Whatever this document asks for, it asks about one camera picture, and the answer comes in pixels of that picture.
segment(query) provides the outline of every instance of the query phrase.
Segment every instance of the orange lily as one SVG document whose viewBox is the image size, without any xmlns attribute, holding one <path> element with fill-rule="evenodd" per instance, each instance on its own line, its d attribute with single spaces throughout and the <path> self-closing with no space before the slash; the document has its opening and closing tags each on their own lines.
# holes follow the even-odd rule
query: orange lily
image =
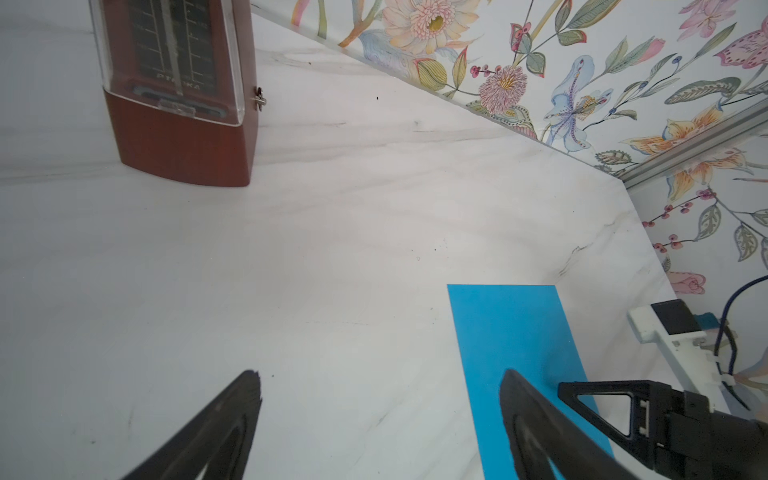
<svg viewBox="0 0 768 480">
<path fill-rule="evenodd" d="M 725 152 L 725 158 L 713 158 L 712 160 L 706 160 L 687 168 L 681 172 L 676 173 L 672 177 L 667 178 L 667 183 L 670 186 L 669 198 L 670 202 L 674 202 L 688 190 L 690 190 L 695 183 L 702 185 L 709 185 L 712 181 L 712 174 L 715 168 L 721 168 L 724 170 L 741 170 L 747 173 L 752 173 L 747 167 L 746 158 L 744 152 L 738 148 L 731 148 Z"/>
<path fill-rule="evenodd" d="M 692 121 L 667 119 L 667 127 L 661 135 L 628 138 L 621 143 L 646 155 L 658 155 L 705 131 L 720 121 L 721 117 L 723 111 L 715 104 L 698 114 Z"/>
</svg>

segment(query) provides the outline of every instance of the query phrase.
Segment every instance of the blue lily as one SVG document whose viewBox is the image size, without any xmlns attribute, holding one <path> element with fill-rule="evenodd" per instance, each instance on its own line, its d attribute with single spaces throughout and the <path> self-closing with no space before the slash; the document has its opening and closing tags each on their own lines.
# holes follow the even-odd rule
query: blue lily
<svg viewBox="0 0 768 480">
<path fill-rule="evenodd" d="M 609 88 L 602 94 L 599 90 L 581 97 L 574 104 L 576 94 L 592 79 L 594 74 L 594 62 L 589 55 L 582 55 L 574 60 L 571 72 L 552 92 L 552 104 L 554 107 L 545 115 L 549 120 L 550 131 L 547 145 L 552 145 L 555 140 L 563 139 L 565 150 L 579 151 L 591 147 L 587 142 L 587 134 L 576 127 L 576 120 L 583 121 L 589 115 L 603 108 L 611 99 L 613 88 Z"/>
</svg>

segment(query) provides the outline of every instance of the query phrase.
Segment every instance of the wooden metronome base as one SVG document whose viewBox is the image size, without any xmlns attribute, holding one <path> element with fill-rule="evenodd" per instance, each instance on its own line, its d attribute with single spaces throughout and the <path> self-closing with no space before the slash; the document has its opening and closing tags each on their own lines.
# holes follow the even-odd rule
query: wooden metronome base
<svg viewBox="0 0 768 480">
<path fill-rule="evenodd" d="M 250 183 L 259 124 L 246 108 L 239 127 L 213 124 L 104 93 L 120 159 L 129 167 L 187 184 Z"/>
</svg>

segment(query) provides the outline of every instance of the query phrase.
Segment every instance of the floral wallpaper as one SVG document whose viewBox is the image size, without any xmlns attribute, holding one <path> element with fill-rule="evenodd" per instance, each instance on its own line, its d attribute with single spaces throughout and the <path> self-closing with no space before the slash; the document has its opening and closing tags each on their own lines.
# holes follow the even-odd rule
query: floral wallpaper
<svg viewBox="0 0 768 480">
<path fill-rule="evenodd" d="M 252 0 L 620 175 L 768 94 L 765 0 Z"/>
<path fill-rule="evenodd" d="M 710 108 L 679 128 L 695 128 L 717 112 Z M 630 196 L 675 293 L 694 313 L 720 318 L 733 292 L 768 273 L 768 131 L 633 189 Z M 725 394 L 732 412 L 764 422 L 766 312 L 768 283 L 734 302 L 728 315 L 738 346 L 734 388 L 750 410 Z M 730 350 L 721 355 L 729 358 Z"/>
</svg>

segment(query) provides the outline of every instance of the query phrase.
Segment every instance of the blue rectangular sheet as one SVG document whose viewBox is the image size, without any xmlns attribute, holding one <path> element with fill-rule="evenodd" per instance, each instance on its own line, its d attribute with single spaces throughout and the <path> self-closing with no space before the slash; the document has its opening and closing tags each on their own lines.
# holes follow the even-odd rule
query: blue rectangular sheet
<svg viewBox="0 0 768 480">
<path fill-rule="evenodd" d="M 498 404 L 507 369 L 612 455 L 607 437 L 558 399 L 558 383 L 587 376 L 554 286 L 448 285 L 448 292 L 485 480 L 517 478 Z M 584 403 L 597 411 L 592 398 Z"/>
</svg>

